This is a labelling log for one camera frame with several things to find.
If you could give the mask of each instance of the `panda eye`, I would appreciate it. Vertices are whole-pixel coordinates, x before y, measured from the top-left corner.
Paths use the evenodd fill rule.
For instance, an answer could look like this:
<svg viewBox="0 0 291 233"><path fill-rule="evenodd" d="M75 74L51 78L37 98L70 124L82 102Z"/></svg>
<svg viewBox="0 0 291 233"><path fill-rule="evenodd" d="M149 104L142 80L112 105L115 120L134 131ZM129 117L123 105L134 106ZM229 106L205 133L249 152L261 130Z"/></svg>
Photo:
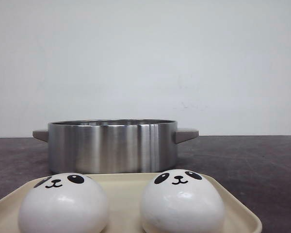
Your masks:
<svg viewBox="0 0 291 233"><path fill-rule="evenodd" d="M187 174L188 176L194 178L194 179L197 179L197 180L201 180L202 177L200 175L198 175L197 173L195 172L191 172L191 171L186 171L185 174Z"/></svg>
<svg viewBox="0 0 291 233"><path fill-rule="evenodd" d="M159 175L159 176L155 179L154 183L155 183L155 184L162 183L162 182L165 181L168 177L169 177L169 173L164 173L164 174L162 174L162 175Z"/></svg>
<svg viewBox="0 0 291 233"><path fill-rule="evenodd" d="M39 183L37 183L33 188L37 188L38 186L40 186L41 184L43 184L44 182L48 181L50 178L52 178L51 176L44 178L43 180L41 180Z"/></svg>
<svg viewBox="0 0 291 233"><path fill-rule="evenodd" d="M78 176L78 175L70 175L67 178L68 178L68 180L70 180L73 183L83 183L84 182L84 178L82 176Z"/></svg>

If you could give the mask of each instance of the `pot handle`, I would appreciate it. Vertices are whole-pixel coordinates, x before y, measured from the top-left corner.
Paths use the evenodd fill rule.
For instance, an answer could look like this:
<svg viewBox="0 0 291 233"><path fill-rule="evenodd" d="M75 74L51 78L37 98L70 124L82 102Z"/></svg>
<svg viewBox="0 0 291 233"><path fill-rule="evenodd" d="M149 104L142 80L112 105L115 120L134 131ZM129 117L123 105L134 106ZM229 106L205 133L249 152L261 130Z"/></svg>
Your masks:
<svg viewBox="0 0 291 233"><path fill-rule="evenodd" d="M196 138L199 135L196 129L177 129L176 144Z"/></svg>
<svg viewBox="0 0 291 233"><path fill-rule="evenodd" d="M49 132L47 130L34 130L32 132L34 138L39 139L41 141L48 142L49 141Z"/></svg>

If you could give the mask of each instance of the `pot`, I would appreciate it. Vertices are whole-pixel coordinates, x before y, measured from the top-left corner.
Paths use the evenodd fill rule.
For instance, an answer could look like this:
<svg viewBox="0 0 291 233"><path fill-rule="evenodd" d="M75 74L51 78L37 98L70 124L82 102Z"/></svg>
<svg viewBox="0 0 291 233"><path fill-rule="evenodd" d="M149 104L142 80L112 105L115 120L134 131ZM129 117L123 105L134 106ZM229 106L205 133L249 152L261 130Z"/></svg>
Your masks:
<svg viewBox="0 0 291 233"><path fill-rule="evenodd" d="M157 172L176 164L177 144L198 130L178 129L174 120L77 120L48 124L32 135L48 142L54 173Z"/></svg>

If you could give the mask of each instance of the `dark countertop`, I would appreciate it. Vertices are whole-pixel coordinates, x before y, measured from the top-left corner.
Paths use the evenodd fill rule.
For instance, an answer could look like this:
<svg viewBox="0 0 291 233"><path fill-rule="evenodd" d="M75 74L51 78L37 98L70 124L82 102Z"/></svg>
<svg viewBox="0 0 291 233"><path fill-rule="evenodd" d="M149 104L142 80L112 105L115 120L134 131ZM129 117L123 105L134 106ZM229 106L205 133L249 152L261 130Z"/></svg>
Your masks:
<svg viewBox="0 0 291 233"><path fill-rule="evenodd" d="M177 168L214 177L260 218L263 233L291 233L291 136L200 136L178 148ZM0 199L50 174L47 143L0 138Z"/></svg>

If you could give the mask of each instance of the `beige tray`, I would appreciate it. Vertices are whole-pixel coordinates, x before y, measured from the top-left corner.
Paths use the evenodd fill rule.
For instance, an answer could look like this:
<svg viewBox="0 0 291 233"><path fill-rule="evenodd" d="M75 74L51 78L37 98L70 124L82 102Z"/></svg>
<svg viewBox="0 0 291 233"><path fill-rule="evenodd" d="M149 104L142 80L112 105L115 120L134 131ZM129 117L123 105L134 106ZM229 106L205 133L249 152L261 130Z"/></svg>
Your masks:
<svg viewBox="0 0 291 233"><path fill-rule="evenodd" d="M101 184L110 199L111 215L103 233L144 233L139 220L139 199L145 185L157 173L89 175ZM226 206L222 233L261 233L259 218L224 189L205 176L220 193ZM26 193L42 178L30 181L0 200L0 233L19 233L18 209Z"/></svg>

